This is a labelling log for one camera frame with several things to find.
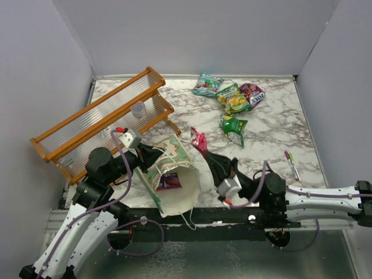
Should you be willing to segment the green paper gift bag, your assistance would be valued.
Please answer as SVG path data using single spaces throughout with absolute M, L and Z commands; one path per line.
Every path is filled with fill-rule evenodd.
M 201 193 L 199 170 L 178 136 L 172 134 L 153 147 L 160 158 L 146 173 L 135 170 L 162 218 L 179 216 L 186 226 L 196 230 L 192 211 Z

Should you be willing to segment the dark green snack packet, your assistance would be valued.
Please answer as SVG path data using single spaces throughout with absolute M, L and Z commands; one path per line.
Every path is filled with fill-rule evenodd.
M 244 130 L 247 123 L 247 120 L 240 120 L 227 115 L 220 116 L 220 128 L 222 129 L 224 135 L 230 141 L 242 148 L 244 148 L 245 145 Z

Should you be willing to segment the pink purple snack packet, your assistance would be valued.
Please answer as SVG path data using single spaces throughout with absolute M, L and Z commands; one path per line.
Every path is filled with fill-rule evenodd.
M 239 88 L 252 108 L 255 108 L 266 96 L 266 93 L 256 84 L 245 83 Z

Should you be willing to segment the teal snack packet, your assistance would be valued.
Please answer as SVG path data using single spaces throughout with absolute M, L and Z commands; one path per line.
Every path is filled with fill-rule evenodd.
M 223 78 L 201 73 L 191 92 L 199 96 L 214 97 L 223 81 Z

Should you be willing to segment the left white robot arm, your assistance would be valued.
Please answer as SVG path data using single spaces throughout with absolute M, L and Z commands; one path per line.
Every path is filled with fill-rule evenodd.
M 116 158 L 108 148 L 95 148 L 59 231 L 41 257 L 21 269 L 20 278 L 76 278 L 99 243 L 114 228 L 122 229 L 131 221 L 128 206 L 111 198 L 110 185 L 123 175 L 131 177 L 137 167 L 147 170 L 163 154 L 162 148 L 145 144 Z

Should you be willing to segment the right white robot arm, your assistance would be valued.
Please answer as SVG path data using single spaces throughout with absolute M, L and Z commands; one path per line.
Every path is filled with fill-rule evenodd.
M 238 160 L 210 151 L 202 156 L 209 166 L 219 200 L 234 208 L 232 199 L 239 196 L 248 204 L 258 203 L 263 224 L 281 227 L 308 219 L 353 220 L 361 227 L 371 227 L 371 183 L 358 181 L 343 188 L 310 189 L 287 185 L 267 162 L 259 178 L 249 178 L 238 169 Z

